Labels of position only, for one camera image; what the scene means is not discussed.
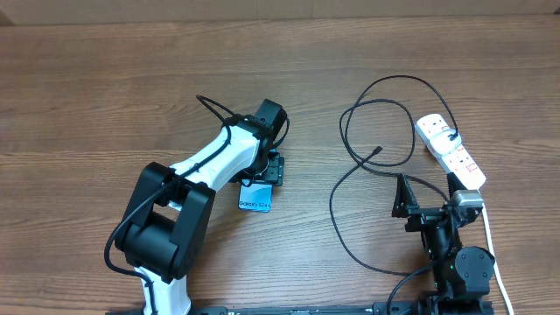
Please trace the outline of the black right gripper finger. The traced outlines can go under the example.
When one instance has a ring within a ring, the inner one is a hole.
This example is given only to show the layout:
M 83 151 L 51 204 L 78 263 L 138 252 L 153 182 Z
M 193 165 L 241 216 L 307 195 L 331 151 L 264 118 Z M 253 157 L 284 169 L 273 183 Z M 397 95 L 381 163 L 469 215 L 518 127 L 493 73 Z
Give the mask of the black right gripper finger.
M 449 196 L 451 197 L 456 191 L 466 190 L 465 185 L 460 181 L 454 172 L 446 174 Z
M 412 192 L 409 181 L 399 173 L 397 175 L 397 185 L 392 216 L 396 218 L 408 218 L 418 210 L 416 196 Z

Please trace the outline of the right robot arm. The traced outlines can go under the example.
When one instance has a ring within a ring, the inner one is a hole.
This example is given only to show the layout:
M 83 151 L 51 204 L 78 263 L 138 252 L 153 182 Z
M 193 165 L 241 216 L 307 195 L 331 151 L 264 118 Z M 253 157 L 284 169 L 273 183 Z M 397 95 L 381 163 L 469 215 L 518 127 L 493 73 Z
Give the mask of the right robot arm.
M 389 294 L 387 314 L 492 314 L 483 297 L 490 292 L 495 257 L 481 247 L 465 247 L 459 229 L 476 221 L 484 208 L 479 190 L 466 188 L 454 173 L 447 175 L 449 199 L 440 207 L 422 208 L 409 181 L 397 177 L 392 215 L 405 218 L 405 230 L 421 234 L 429 264 L 406 276 Z M 434 291 L 423 293 L 414 302 L 393 304 L 398 290 L 424 272 L 430 271 Z

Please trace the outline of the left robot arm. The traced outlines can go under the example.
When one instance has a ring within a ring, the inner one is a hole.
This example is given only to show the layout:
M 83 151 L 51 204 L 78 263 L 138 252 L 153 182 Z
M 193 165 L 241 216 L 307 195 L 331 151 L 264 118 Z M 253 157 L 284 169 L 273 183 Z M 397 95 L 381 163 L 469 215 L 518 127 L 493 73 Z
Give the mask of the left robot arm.
M 277 148 L 290 120 L 266 99 L 253 115 L 221 116 L 218 136 L 188 159 L 141 171 L 121 222 L 104 249 L 106 265 L 137 277 L 144 304 L 138 314 L 189 314 L 187 275 L 204 243 L 216 193 L 228 183 L 270 192 L 284 179 Z

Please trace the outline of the blue Galaxy smartphone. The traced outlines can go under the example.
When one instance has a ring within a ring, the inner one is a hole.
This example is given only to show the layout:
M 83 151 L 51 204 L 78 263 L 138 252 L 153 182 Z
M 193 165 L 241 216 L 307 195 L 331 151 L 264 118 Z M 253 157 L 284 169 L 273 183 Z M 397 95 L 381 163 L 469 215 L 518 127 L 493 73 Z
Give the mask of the blue Galaxy smartphone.
M 241 182 L 238 207 L 241 210 L 268 213 L 272 208 L 273 186 L 252 183 L 248 179 Z

